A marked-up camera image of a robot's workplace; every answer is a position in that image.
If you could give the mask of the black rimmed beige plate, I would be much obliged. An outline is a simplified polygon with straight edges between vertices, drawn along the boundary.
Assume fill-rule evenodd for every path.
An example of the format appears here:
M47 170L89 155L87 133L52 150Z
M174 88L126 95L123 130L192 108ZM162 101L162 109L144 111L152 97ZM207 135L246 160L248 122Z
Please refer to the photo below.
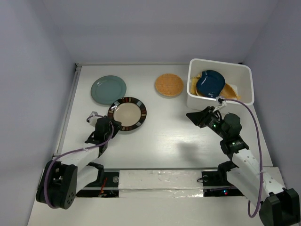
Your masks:
M135 97L123 97L109 107L107 116L121 123L121 131L132 131L145 122L147 109L141 100Z

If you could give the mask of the plain orange round plate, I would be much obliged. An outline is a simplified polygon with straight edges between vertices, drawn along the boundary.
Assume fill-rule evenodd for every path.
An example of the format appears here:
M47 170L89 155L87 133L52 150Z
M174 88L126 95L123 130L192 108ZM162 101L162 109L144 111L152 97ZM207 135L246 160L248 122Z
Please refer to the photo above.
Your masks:
M215 98L216 97L216 95L215 95L215 93L214 92L210 92L210 93L207 93L207 94L203 94L203 93L201 93L198 89L196 89L196 94L198 95L198 96L200 96L200 97L207 97L207 98Z

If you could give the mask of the yellow green woven bamboo tray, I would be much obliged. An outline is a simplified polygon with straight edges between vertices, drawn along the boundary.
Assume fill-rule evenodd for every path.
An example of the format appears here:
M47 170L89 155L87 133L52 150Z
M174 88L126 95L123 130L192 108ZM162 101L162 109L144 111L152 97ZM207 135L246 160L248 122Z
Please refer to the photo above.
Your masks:
M192 78L191 85L190 85L190 93L192 95L195 95L195 96L197 95L197 92L196 92L196 84L197 84L197 82L198 82L198 78L194 77L194 78Z

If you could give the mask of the dark blue shell shaped plate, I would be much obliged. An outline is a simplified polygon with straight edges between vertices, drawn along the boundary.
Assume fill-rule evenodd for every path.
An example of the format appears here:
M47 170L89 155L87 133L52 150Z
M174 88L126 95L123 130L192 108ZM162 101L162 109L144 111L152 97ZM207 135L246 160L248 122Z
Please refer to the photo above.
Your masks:
M205 70L201 73L196 89L205 97L216 98L225 86L225 78L217 71Z

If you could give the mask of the leaf shaped orange woven tray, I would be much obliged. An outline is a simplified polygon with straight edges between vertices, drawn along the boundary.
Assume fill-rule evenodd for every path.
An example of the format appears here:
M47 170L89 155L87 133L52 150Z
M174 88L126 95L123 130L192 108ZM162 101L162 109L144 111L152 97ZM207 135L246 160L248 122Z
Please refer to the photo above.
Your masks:
M231 98L231 99L236 99L239 100L240 96L237 94L237 92L233 89L232 86L229 84L225 84L223 90L220 93L220 96L225 97L225 98Z

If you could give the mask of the round orange woven basket plate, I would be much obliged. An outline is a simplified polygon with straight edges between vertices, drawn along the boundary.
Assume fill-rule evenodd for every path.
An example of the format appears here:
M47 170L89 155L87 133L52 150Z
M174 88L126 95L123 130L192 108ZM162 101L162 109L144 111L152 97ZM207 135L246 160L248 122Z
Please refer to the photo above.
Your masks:
M182 79L172 73L159 76L155 81L157 92L166 97L175 97L181 94L184 87Z

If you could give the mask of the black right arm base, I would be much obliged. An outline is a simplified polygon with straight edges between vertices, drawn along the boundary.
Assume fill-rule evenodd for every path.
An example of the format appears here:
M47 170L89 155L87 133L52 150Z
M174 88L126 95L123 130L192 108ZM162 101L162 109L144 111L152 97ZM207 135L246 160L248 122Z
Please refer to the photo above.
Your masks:
M219 164L215 171L202 171L202 176L197 179L197 182L203 185L204 197L243 196L234 185L227 181L227 172L236 167L233 162L227 161Z

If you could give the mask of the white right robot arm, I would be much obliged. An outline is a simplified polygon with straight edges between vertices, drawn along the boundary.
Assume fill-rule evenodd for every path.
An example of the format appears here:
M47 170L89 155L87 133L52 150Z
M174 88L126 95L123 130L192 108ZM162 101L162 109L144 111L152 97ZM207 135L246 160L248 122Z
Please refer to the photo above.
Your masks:
M222 138L220 147L229 161L219 164L216 171L203 171L197 181L208 189L234 186L255 205L265 226L291 226L301 221L300 198L294 189L286 189L263 170L262 160L256 160L240 136L240 118L233 113L222 116L213 106L200 112L187 113L192 123L208 127Z

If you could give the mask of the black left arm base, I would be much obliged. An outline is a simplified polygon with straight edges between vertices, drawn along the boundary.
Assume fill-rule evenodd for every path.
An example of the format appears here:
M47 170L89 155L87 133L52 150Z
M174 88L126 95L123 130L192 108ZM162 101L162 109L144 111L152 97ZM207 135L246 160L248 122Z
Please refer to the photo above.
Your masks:
M97 179L77 192L81 198L117 198L119 197L119 171L105 171L104 166L90 162L88 166L98 169Z

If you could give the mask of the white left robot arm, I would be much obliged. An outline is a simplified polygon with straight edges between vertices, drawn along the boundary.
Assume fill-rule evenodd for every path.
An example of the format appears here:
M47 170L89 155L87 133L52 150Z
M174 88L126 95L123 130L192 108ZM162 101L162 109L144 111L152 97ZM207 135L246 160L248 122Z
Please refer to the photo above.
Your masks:
M87 122L95 129L85 141L90 146L61 154L45 165L36 192L37 202L66 210L85 186L105 186L104 167L94 161L120 131L121 122L97 114L90 115Z

